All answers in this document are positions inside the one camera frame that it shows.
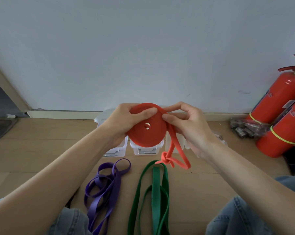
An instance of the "forearm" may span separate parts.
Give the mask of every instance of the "forearm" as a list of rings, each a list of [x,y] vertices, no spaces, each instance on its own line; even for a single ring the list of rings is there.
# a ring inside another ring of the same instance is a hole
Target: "forearm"
[[[208,162],[277,234],[295,234],[295,192],[221,142],[208,144],[205,153]]]
[[[109,150],[108,131],[98,128],[0,201],[0,234],[42,234],[86,176]]]

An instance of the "hand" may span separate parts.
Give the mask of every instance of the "hand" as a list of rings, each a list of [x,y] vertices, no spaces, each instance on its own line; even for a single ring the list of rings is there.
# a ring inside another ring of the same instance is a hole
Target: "hand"
[[[130,109],[136,105],[138,103],[122,103],[118,105],[108,119],[100,126],[112,134],[112,148],[117,147],[122,142],[126,137],[126,132],[134,125],[152,117],[157,112],[157,109],[153,107],[143,110],[139,114],[131,114]]]
[[[175,126],[176,132],[182,134],[187,140],[190,148],[197,155],[205,151],[210,142],[218,141],[216,136],[210,130],[203,112],[184,102],[178,102],[172,106],[164,108],[170,112],[174,110],[183,110],[185,113],[163,114],[162,118],[166,122]]]

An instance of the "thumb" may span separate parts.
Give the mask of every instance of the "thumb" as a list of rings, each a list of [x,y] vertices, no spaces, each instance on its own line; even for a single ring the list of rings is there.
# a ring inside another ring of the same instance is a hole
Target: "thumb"
[[[163,114],[162,118],[164,121],[166,121],[174,126],[177,126],[178,128],[181,126],[181,123],[183,122],[183,120],[177,118],[174,115],[170,115],[170,114]]]
[[[134,114],[134,124],[137,124],[141,122],[142,120],[146,120],[150,117],[152,117],[154,114],[157,113],[157,109],[155,107],[149,108],[147,110],[143,110],[142,112],[138,114]]]

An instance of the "purple resistance band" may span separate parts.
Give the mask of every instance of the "purple resistance band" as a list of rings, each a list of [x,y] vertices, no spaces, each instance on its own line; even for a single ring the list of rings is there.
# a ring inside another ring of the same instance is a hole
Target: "purple resistance band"
[[[120,160],[127,160],[129,162],[129,167],[125,170],[119,171],[116,167],[116,164]],[[84,195],[84,205],[87,206],[87,198],[94,198],[92,201],[90,208],[87,211],[87,217],[89,218],[88,229],[91,231],[93,235],[98,235],[101,231],[102,225],[106,219],[106,228],[103,232],[104,235],[107,234],[108,230],[108,222],[110,218],[110,214],[113,211],[119,194],[119,189],[121,185],[121,176],[126,174],[131,167],[131,163],[127,158],[119,159],[115,164],[112,162],[106,162],[101,164],[98,167],[98,171],[96,176],[87,184],[85,187],[85,195]],[[111,168],[111,174],[109,175],[101,175],[99,172],[103,169]],[[95,195],[90,195],[92,189],[97,186],[100,191]],[[106,215],[103,221],[96,227],[96,229],[92,232],[93,226],[95,224],[96,218],[100,214],[100,212],[106,208]]]

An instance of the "white wall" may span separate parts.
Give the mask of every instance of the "white wall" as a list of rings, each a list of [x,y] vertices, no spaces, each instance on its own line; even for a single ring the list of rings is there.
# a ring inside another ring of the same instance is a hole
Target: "white wall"
[[[0,69],[34,109],[249,112],[292,54],[295,0],[0,0]]]

